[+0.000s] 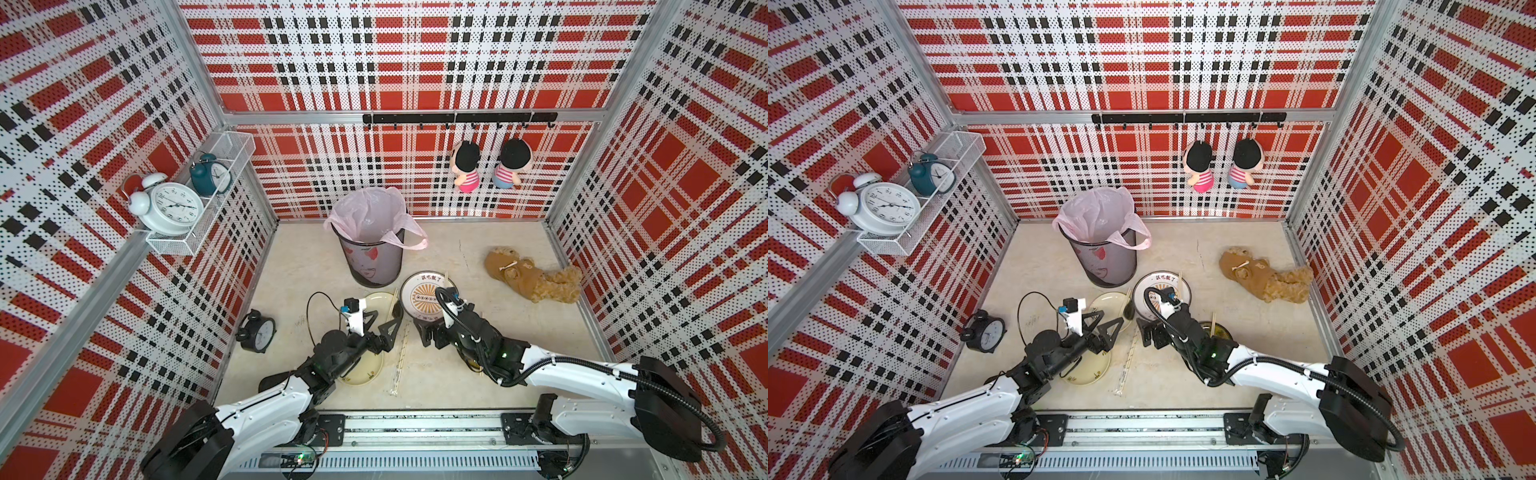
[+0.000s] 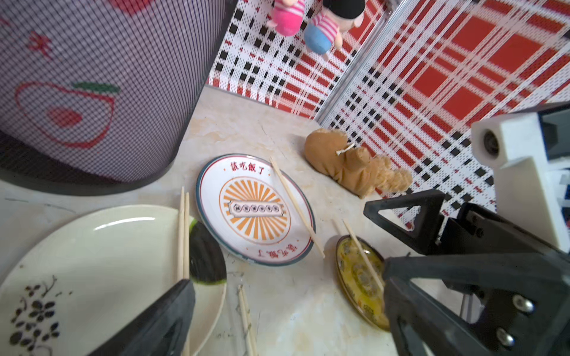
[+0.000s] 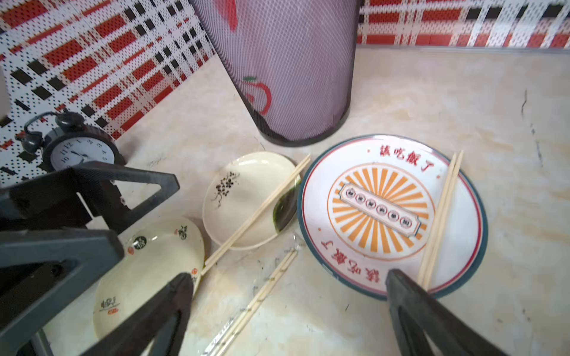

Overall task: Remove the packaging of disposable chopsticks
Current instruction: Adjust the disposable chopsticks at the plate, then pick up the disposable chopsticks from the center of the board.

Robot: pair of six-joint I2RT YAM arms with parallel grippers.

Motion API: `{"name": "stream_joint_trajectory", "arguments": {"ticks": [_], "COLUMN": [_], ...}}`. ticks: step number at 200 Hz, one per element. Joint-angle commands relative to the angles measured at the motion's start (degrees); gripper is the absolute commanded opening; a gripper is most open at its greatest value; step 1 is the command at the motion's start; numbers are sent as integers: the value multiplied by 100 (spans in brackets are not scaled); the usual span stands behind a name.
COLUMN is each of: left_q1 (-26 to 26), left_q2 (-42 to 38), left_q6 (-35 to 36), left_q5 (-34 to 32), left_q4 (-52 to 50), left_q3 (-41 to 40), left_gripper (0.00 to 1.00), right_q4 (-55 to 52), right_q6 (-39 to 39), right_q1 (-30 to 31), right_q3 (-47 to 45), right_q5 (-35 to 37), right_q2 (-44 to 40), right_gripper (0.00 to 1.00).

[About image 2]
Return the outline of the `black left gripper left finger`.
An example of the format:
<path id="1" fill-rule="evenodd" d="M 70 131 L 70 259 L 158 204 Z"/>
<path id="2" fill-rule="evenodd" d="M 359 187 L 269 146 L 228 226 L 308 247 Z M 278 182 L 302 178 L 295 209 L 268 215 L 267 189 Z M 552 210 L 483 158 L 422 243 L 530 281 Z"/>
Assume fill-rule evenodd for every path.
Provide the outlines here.
<path id="1" fill-rule="evenodd" d="M 181 280 L 92 355 L 181 355 L 195 305 L 191 280 Z"/>

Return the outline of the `bare wooden chopsticks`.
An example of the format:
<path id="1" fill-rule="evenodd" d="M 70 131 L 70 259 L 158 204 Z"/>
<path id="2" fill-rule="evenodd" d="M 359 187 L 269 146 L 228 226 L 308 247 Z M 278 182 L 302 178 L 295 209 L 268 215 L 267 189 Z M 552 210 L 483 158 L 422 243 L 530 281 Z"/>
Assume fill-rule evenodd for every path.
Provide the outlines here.
<path id="1" fill-rule="evenodd" d="M 367 254 L 365 253 L 364 249 L 362 248 L 362 244 L 360 243 L 359 239 L 356 237 L 356 234 L 352 230 L 350 224 L 345 219 L 342 219 L 341 222 L 343 222 L 343 224 L 344 224 L 345 228 L 347 229 L 352 241 L 355 243 L 357 249 L 359 250 L 359 254 L 361 255 L 363 261 L 365 262 L 365 265 L 366 265 L 372 279 L 374 280 L 375 284 L 377 285 L 379 293 L 383 295 L 384 294 L 384 285 L 381 282 L 379 275 L 376 273 L 376 270 L 374 269 L 372 263 L 370 262 Z"/>
<path id="2" fill-rule="evenodd" d="M 304 212 L 303 212 L 303 210 L 301 209 L 301 207 L 299 206 L 299 204 L 298 204 L 298 202 L 297 202 L 297 200 L 296 200 L 296 198 L 295 198 L 293 192 L 289 189 L 289 185 L 288 185 L 288 183 L 287 183 L 287 179 L 283 176 L 283 174 L 282 174 L 282 172 L 281 172 L 281 170 L 280 170 L 280 168 L 279 168 L 277 162 L 274 160 L 273 157 L 270 157 L 270 163 L 271 163 L 271 165 L 272 165 L 272 167 L 273 167 L 273 170 L 274 170 L 275 173 L 276 173 L 276 176 L 277 176 L 277 177 L 279 178 L 279 180 L 281 181 L 281 184 L 283 185 L 284 190 L 286 191 L 286 193 L 287 193 L 289 199 L 292 201 L 292 204 L 293 204 L 293 206 L 294 206 L 294 208 L 295 208 L 295 210 L 296 210 L 296 212 L 297 212 L 299 218 L 300 218 L 301 221 L 303 222 L 303 224 L 304 224 L 306 230 L 309 232 L 310 237 L 311 237 L 311 240 L 312 240 L 313 243 L 316 245 L 318 251 L 320 252 L 320 254 L 321 254 L 321 256 L 322 256 L 322 258 L 325 259 L 325 258 L 326 258 L 326 255 L 325 255 L 325 253 L 324 253 L 324 248 L 323 248 L 322 245 L 320 244 L 319 239 L 317 238 L 316 232 L 315 232 L 313 226 L 310 224 L 310 221 L 308 221 L 308 220 L 306 219 L 306 217 L 304 216 Z"/>
<path id="3" fill-rule="evenodd" d="M 188 256 L 188 237 L 189 227 L 187 225 L 188 215 L 186 213 L 186 193 L 182 186 L 180 189 L 180 206 L 178 218 L 178 280 L 188 279 L 189 256 Z"/>

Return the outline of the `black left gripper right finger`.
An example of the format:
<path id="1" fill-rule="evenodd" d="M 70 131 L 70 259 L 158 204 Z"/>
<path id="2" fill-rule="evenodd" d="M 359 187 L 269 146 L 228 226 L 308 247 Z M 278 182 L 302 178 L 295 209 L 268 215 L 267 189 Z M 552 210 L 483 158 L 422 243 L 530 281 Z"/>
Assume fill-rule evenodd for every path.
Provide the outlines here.
<path id="1" fill-rule="evenodd" d="M 567 355 L 569 256 L 390 258 L 384 301 L 400 355 Z"/>

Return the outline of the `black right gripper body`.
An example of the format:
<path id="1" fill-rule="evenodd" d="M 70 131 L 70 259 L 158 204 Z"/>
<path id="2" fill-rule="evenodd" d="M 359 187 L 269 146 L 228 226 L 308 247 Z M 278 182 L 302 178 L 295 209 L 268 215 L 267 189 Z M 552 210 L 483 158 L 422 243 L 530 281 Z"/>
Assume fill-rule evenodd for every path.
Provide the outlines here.
<path id="1" fill-rule="evenodd" d="M 569 255 L 513 222 L 466 203 L 456 218 L 438 216 L 445 285 L 466 294 L 567 294 Z"/>

